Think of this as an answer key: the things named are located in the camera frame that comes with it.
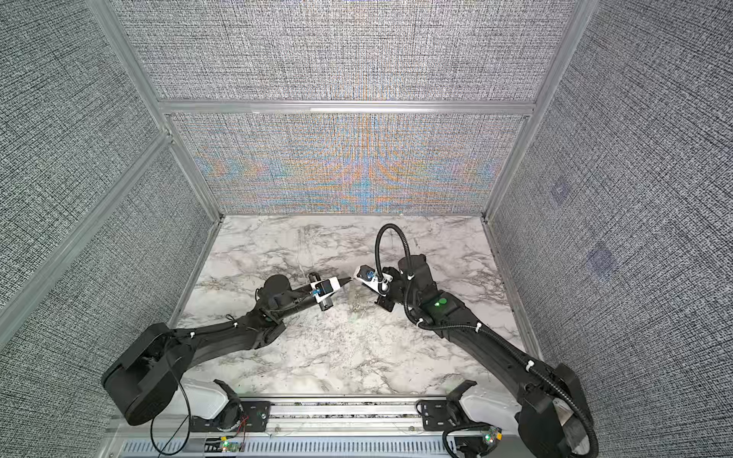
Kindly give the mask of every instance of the textured wall panel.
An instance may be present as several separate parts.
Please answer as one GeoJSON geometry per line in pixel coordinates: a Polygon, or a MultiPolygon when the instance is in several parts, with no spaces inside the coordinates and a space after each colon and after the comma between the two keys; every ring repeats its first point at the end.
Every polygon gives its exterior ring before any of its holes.
{"type": "Polygon", "coordinates": [[[477,213],[519,116],[175,114],[227,214],[477,213]]]}
{"type": "Polygon", "coordinates": [[[731,23],[717,1],[602,1],[497,215],[604,457],[733,456],[731,23]]]}
{"type": "Polygon", "coordinates": [[[166,150],[0,352],[0,450],[90,457],[114,403],[105,369],[167,321],[204,247],[209,218],[166,150]],[[28,444],[29,431],[43,432],[28,444]]]}
{"type": "Polygon", "coordinates": [[[574,1],[112,4],[161,97],[533,100],[574,1]]]}
{"type": "Polygon", "coordinates": [[[0,2],[0,308],[157,129],[83,1],[0,2]]]}

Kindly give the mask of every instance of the marble pattern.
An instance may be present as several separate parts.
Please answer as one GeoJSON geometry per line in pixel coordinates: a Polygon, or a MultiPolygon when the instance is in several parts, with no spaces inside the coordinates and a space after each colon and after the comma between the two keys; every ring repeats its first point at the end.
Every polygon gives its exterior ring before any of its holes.
{"type": "MultiPolygon", "coordinates": [[[[178,325],[245,314],[254,306],[254,290],[276,273],[297,287],[313,270],[326,278],[373,266],[375,237],[387,222],[402,228],[413,253],[427,255],[440,288],[522,347],[480,220],[462,216],[228,217],[178,325]]],[[[402,256],[398,236],[387,231],[382,265],[396,266],[402,256]]],[[[374,300],[352,282],[334,295],[332,309],[288,317],[287,329],[270,346],[207,361],[186,375],[225,380],[240,394],[444,394],[472,379],[509,396],[459,347],[410,324],[399,305],[388,313],[374,300]]]]}

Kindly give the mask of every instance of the woven fabric wall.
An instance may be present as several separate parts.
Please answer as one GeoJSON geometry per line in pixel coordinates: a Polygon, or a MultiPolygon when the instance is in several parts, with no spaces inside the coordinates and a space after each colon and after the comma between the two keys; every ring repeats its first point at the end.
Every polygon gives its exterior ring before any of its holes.
{"type": "Polygon", "coordinates": [[[175,114],[227,214],[478,213],[522,118],[175,114]]]}
{"type": "Polygon", "coordinates": [[[733,456],[731,23],[601,1],[495,220],[603,457],[733,456]]]}
{"type": "Polygon", "coordinates": [[[4,458],[94,454],[117,411],[101,374],[143,329],[170,318],[209,228],[163,151],[0,352],[4,458]]]}
{"type": "Polygon", "coordinates": [[[0,308],[158,132],[85,3],[0,2],[0,308]]]}
{"type": "Polygon", "coordinates": [[[534,100],[574,1],[112,4],[161,97],[534,100]]]}

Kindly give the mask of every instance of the side wall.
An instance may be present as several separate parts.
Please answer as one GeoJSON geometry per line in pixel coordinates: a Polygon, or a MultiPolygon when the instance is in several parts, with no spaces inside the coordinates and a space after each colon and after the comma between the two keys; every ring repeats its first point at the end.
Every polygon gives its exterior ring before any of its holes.
{"type": "Polygon", "coordinates": [[[733,454],[731,23],[601,1],[493,221],[604,457],[733,454]]]}
{"type": "MultiPolygon", "coordinates": [[[[0,326],[158,134],[83,1],[0,5],[0,326]]],[[[90,457],[107,366],[167,321],[211,222],[170,149],[0,346],[0,455],[90,457]]]]}

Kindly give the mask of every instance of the marble table surface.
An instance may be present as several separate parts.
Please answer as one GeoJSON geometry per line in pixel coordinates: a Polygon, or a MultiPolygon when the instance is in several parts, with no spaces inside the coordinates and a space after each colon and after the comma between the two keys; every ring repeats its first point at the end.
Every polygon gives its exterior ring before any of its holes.
{"type": "MultiPolygon", "coordinates": [[[[396,223],[414,254],[425,254],[441,289],[523,348],[493,256],[477,217],[370,215],[232,216],[178,322],[197,327],[240,316],[254,306],[254,290],[268,276],[286,275],[293,287],[323,278],[351,276],[374,266],[379,228],[396,223]]],[[[382,266],[397,266],[399,238],[382,239],[382,266]]],[[[334,307],[286,318],[287,329],[271,345],[207,361],[187,377],[229,383],[239,394],[444,394],[465,379],[498,395],[509,392],[471,356],[432,332],[410,324],[398,304],[388,313],[365,286],[349,283],[334,307]]]]}

